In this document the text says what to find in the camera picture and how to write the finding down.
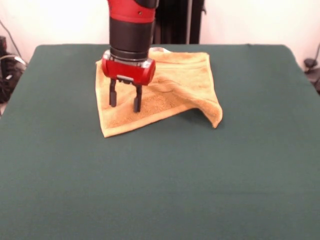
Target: green table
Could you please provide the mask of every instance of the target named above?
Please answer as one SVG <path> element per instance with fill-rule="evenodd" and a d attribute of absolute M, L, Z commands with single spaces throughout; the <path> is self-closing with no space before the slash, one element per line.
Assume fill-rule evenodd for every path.
<path fill-rule="evenodd" d="M 208 52 L 223 121 L 196 109 L 103 138 L 106 45 L 36 49 L 0 120 L 1 240 L 319 240 L 320 99 L 281 45 Z"/>

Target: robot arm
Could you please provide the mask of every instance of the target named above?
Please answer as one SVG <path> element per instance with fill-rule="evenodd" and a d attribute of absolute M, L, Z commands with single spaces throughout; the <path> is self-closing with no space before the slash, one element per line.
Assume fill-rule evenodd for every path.
<path fill-rule="evenodd" d="M 102 69 L 110 78 L 112 107 L 117 105 L 117 80 L 136 87 L 134 111 L 141 109 L 142 86 L 154 77 L 156 63 L 148 58 L 159 0 L 107 0 L 110 48 L 102 57 Z"/>

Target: towel fold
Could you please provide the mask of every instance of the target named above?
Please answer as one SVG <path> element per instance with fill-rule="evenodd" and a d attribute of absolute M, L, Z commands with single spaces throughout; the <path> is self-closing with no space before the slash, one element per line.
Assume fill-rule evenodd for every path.
<path fill-rule="evenodd" d="M 124 134 L 190 109 L 200 109 L 212 127 L 223 117 L 214 88 L 210 56 L 205 52 L 149 52 L 156 61 L 152 82 L 142 88 L 141 112 L 133 112 L 136 88 L 116 84 L 117 106 L 109 106 L 110 79 L 96 63 L 95 92 L 100 127 L 105 138 Z"/>

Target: towel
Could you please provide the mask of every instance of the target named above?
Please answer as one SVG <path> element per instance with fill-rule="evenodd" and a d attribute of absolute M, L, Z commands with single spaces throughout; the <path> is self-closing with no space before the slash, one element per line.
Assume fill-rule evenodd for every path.
<path fill-rule="evenodd" d="M 117 82 L 117 106 L 109 106 L 110 79 L 103 73 L 102 60 L 96 62 L 95 93 L 103 136 L 135 131 L 190 109 L 200 109 L 217 128 L 223 110 L 215 93 L 210 56 L 151 48 L 149 57 L 155 60 L 156 70 L 152 82 L 142 87 L 138 113 L 133 111 L 136 88 L 131 84 Z"/>

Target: black cable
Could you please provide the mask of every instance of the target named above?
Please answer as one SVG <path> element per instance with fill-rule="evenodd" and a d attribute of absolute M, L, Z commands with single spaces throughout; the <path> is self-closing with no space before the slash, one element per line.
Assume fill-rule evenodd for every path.
<path fill-rule="evenodd" d="M 15 47 L 18 55 L 19 55 L 19 57 L 21 58 L 21 53 L 20 53 L 20 51 L 19 51 L 19 49 L 18 49 L 18 47 L 17 47 L 17 45 L 16 45 L 13 37 L 11 36 L 10 31 L 6 28 L 6 26 L 3 24 L 3 22 L 2 22 L 1 20 L 0 20 L 0 25 L 1 25 L 1 26 L 3 27 L 3 29 L 8 33 L 8 35 L 9 35 L 9 37 L 10 37 L 10 39 L 11 39 L 11 42 L 13 43 L 13 45 L 14 45 L 14 47 Z"/>
<path fill-rule="evenodd" d="M 316 61 L 319 57 L 319 52 L 320 52 L 320 43 L 319 43 L 319 46 L 318 46 L 318 50 L 316 51 L 316 55 L 315 55 L 315 58 L 314 60 Z"/>

